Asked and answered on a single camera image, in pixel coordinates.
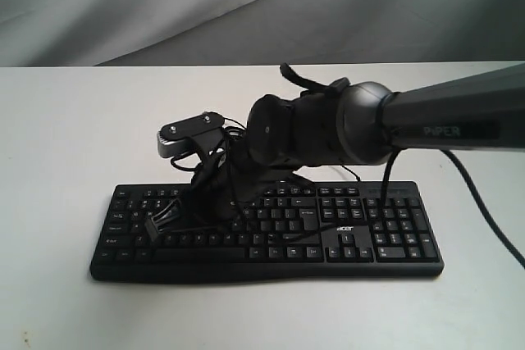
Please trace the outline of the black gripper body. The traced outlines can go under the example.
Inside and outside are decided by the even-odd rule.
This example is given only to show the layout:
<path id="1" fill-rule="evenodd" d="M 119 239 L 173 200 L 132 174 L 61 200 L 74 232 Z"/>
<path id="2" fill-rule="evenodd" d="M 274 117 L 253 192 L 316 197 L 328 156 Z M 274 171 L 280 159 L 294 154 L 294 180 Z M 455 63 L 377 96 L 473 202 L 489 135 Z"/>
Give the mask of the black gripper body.
<path id="1" fill-rule="evenodd" d="M 197 174 L 180 198 L 184 214 L 200 223 L 231 220 L 277 181 L 287 178 L 286 166 L 265 166 L 249 153 L 246 138 L 229 141 L 226 152 Z"/>

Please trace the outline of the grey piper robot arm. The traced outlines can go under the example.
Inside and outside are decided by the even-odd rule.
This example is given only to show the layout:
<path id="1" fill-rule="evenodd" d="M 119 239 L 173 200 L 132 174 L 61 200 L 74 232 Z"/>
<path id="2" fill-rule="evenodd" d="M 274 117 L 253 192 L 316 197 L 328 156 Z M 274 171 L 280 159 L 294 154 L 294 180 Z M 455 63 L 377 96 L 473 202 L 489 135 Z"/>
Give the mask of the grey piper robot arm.
<path id="1" fill-rule="evenodd" d="M 301 88 L 286 100 L 257 100 L 240 131 L 207 112 L 164 125 L 157 149 L 172 162 L 199 158 L 190 186 L 145 228 L 151 240 L 170 232 L 223 227 L 273 183 L 297 180 L 297 170 L 391 163 L 410 148 L 521 151 L 524 148 L 524 68 L 502 70 L 393 92 L 375 82 L 342 78 L 324 85 L 282 76 Z"/>

